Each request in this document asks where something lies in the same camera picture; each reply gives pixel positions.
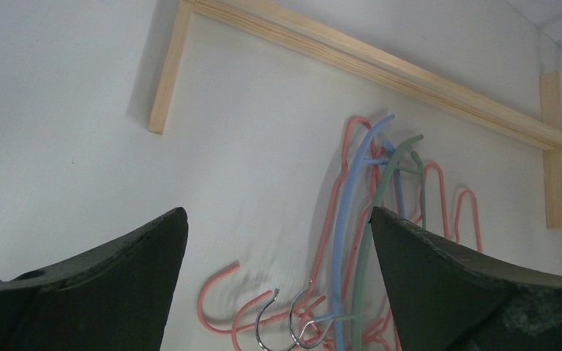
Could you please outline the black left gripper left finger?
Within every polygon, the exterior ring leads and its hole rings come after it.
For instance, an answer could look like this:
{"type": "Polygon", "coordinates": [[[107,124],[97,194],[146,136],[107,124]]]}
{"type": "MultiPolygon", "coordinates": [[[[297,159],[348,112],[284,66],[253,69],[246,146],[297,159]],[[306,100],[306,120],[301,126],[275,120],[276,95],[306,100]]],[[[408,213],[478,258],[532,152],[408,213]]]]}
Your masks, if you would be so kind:
{"type": "Polygon", "coordinates": [[[74,257],[0,280],[0,350],[158,350],[188,238],[174,208],[74,257]]]}

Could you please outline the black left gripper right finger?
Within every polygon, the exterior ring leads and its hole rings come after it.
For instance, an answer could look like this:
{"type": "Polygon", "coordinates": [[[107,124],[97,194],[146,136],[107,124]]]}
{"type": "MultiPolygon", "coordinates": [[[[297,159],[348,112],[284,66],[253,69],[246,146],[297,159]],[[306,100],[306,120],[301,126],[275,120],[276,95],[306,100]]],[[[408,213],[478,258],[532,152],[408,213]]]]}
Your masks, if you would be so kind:
{"type": "Polygon", "coordinates": [[[370,225],[404,350],[562,350],[562,276],[495,259],[387,208],[370,225]]]}

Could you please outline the blue plastic hanger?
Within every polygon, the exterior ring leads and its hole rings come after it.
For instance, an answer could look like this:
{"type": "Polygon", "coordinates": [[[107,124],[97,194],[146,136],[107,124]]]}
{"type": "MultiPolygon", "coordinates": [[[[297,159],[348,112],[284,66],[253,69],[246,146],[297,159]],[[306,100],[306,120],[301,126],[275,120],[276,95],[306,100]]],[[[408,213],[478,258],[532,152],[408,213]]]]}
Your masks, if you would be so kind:
{"type": "MultiPolygon", "coordinates": [[[[341,321],[342,319],[342,303],[343,303],[343,296],[342,296],[342,259],[344,254],[344,245],[345,245],[345,233],[347,227],[347,220],[348,220],[348,212],[350,210],[353,191],[355,189],[356,179],[358,177],[361,165],[364,162],[364,155],[367,153],[368,148],[370,148],[371,142],[377,133],[384,128],[387,124],[389,124],[394,119],[394,115],[391,114],[378,123],[376,123],[373,127],[368,128],[368,132],[365,135],[364,139],[362,140],[358,150],[353,158],[351,166],[348,166],[347,162],[342,162],[342,172],[340,173],[340,177],[338,178],[338,182],[336,183],[336,187],[334,187],[333,192],[331,193],[331,199],[329,203],[329,210],[333,211],[330,213],[330,220],[333,219],[333,214],[335,215],[335,224],[334,224],[334,238],[333,238],[333,246],[332,246],[332,254],[331,254],[331,296],[332,296],[332,312],[329,314],[325,314],[322,317],[315,318],[315,322],[323,322],[328,321],[326,326],[326,330],[321,334],[319,339],[314,344],[306,344],[306,346],[301,346],[304,349],[311,349],[313,347],[317,347],[319,344],[323,342],[325,339],[326,334],[330,327],[334,324],[336,320],[341,321]],[[343,185],[343,191],[341,195],[341,200],[339,207],[336,208],[337,205],[337,198],[338,191],[340,187],[343,185]]],[[[300,338],[303,336],[304,329],[300,333],[299,336],[295,335],[292,331],[293,328],[293,311],[295,309],[295,302],[304,294],[310,293],[312,291],[311,285],[313,280],[310,280],[307,288],[296,295],[293,300],[291,307],[288,310],[288,328],[291,332],[291,337],[293,339],[293,343],[290,344],[288,347],[282,350],[292,350],[295,347],[300,346],[299,341],[300,338]]],[[[261,316],[265,312],[265,310],[273,304],[280,290],[275,288],[274,293],[266,292],[261,297],[266,297],[272,294],[272,298],[266,303],[266,305],[261,309],[258,313],[258,316],[255,320],[255,338],[262,350],[273,350],[267,347],[260,335],[260,323],[261,323],[261,316]]]]}

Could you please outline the green plastic hanger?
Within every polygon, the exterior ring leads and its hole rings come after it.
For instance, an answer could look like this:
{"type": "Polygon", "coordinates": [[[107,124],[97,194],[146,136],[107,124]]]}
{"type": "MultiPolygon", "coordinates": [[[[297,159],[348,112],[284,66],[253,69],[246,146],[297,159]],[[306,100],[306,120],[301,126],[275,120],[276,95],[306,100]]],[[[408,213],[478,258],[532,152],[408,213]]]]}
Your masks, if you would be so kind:
{"type": "MultiPolygon", "coordinates": [[[[376,188],[371,205],[370,207],[367,208],[367,217],[363,220],[364,232],[359,242],[358,254],[355,264],[351,313],[350,314],[341,313],[341,315],[343,316],[341,321],[336,320],[334,324],[331,326],[331,328],[334,328],[335,345],[337,346],[338,350],[344,350],[346,346],[346,343],[344,342],[345,334],[343,332],[343,323],[347,320],[352,322],[351,349],[352,350],[362,349],[362,333],[364,330],[365,290],[367,287],[367,264],[370,255],[370,247],[373,244],[369,219],[373,212],[373,208],[379,206],[382,203],[383,197],[387,189],[389,188],[389,181],[391,177],[393,177],[394,173],[397,171],[413,173],[420,176],[421,195],[424,195],[424,185],[425,185],[424,164],[421,158],[419,157],[419,155],[415,151],[411,152],[411,158],[416,164],[416,167],[414,169],[403,167],[400,165],[400,160],[402,156],[404,156],[406,152],[410,151],[410,148],[411,146],[413,146],[413,144],[419,142],[423,138],[424,136],[421,134],[410,137],[407,140],[401,142],[401,144],[399,144],[398,147],[395,148],[395,150],[392,152],[391,158],[387,162],[386,167],[384,169],[383,180],[381,184],[376,188]]],[[[382,163],[382,161],[379,159],[376,159],[375,161],[370,161],[365,158],[364,158],[364,162],[365,163],[363,165],[366,164],[380,165],[382,163]]],[[[318,322],[314,323],[314,321],[315,318],[307,322],[307,324],[313,325],[318,323],[318,322]]]]}

